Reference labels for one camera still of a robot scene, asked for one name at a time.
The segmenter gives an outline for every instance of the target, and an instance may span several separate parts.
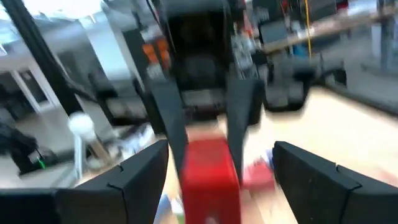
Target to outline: red block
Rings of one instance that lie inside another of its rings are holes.
[[[239,181],[225,138],[190,142],[180,179],[185,223],[241,223]]]
[[[248,190],[274,189],[274,176],[264,159],[244,168],[243,188]]]

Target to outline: wooden table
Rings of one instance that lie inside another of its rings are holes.
[[[207,133],[225,132],[225,122],[218,126],[188,129],[191,138]],[[275,141],[287,141],[328,160],[372,178],[398,186],[398,120],[380,111],[346,100],[322,89],[310,92],[306,108],[300,114],[263,114],[261,124],[248,132],[244,163],[250,164]],[[172,158],[164,192],[170,198],[179,186]],[[243,223],[297,223],[281,191],[256,192],[245,196]],[[163,223],[177,223],[172,215]]]

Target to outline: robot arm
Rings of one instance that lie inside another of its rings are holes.
[[[299,224],[396,223],[398,189],[287,142],[273,149],[275,177]]]

